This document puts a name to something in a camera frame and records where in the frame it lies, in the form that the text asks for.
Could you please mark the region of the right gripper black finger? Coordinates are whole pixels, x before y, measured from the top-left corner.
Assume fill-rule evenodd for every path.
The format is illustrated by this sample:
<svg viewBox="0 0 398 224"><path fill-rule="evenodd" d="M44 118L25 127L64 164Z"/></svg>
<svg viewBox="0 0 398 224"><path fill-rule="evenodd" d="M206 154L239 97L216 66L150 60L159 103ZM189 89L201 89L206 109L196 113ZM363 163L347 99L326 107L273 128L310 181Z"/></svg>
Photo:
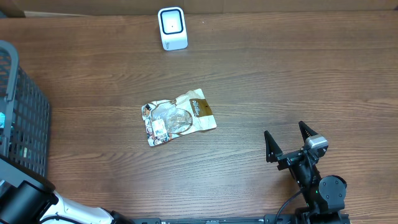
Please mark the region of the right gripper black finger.
<svg viewBox="0 0 398 224"><path fill-rule="evenodd" d="M300 121L298 123L300 132L303 138L303 141L306 142L308 138L312 136L316 136L318 133L315 132L313 129L311 129L309 126L307 126L303 121Z"/></svg>
<svg viewBox="0 0 398 224"><path fill-rule="evenodd" d="M269 131L264 132L264 138L266 142L266 161L277 162L278 157L283 155L279 145L275 142Z"/></svg>

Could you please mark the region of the beige brown snack pouch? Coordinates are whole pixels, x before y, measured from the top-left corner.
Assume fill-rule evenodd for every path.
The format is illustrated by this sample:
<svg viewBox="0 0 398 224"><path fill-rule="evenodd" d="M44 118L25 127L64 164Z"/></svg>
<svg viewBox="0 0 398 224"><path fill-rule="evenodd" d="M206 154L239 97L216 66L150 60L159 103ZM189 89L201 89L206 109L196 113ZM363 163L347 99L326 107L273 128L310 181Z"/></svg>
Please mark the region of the beige brown snack pouch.
<svg viewBox="0 0 398 224"><path fill-rule="evenodd" d="M141 108L149 146L217 127L202 89L190 90L172 100L152 101Z"/></svg>

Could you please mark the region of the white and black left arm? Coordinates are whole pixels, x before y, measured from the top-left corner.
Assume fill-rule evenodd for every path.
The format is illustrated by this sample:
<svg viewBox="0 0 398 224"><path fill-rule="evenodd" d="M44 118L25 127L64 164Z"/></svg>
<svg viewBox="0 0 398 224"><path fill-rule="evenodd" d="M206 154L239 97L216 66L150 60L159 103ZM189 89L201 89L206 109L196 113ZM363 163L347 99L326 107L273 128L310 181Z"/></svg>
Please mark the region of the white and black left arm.
<svg viewBox="0 0 398 224"><path fill-rule="evenodd" d="M87 207L62 197L40 174L1 156L1 223L130 223L118 212Z"/></svg>

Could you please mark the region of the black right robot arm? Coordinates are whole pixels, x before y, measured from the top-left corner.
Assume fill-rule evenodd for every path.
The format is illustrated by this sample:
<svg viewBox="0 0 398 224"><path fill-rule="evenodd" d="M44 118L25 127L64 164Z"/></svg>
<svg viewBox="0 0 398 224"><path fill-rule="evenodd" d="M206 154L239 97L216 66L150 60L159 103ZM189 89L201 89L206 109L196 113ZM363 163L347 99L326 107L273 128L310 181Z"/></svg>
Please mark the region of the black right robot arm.
<svg viewBox="0 0 398 224"><path fill-rule="evenodd" d="M349 216L341 214L345 208L346 181L338 175L322 177L316 167L327 152L328 140L303 121L298 125L303 146L287 154L282 152L270 132L264 132L266 161L276 162L279 170L288 169L299 187L275 215L264 215L264 223L349 223ZM299 195L303 196L306 206L284 215L286 206Z"/></svg>

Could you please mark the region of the white barcode scanner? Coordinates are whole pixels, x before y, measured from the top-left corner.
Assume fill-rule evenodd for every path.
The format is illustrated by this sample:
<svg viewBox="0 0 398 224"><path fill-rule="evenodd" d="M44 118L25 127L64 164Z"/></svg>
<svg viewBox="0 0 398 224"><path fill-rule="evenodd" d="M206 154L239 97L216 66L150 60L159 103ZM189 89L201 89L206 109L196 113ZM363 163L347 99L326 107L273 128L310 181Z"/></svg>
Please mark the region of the white barcode scanner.
<svg viewBox="0 0 398 224"><path fill-rule="evenodd" d="M166 7L158 12L159 30L163 49L182 50L188 47L185 16L180 7Z"/></svg>

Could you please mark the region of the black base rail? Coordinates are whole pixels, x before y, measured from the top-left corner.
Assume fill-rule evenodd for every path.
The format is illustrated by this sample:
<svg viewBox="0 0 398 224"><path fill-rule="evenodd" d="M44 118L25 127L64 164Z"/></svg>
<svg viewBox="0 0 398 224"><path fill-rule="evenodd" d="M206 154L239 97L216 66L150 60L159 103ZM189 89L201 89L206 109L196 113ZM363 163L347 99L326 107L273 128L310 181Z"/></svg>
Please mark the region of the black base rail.
<svg viewBox="0 0 398 224"><path fill-rule="evenodd" d="M263 217L235 217L235 218L132 218L135 224L274 224L276 215L268 214ZM277 224L351 224L348 215L318 215L304 220L294 214L282 214L278 216Z"/></svg>

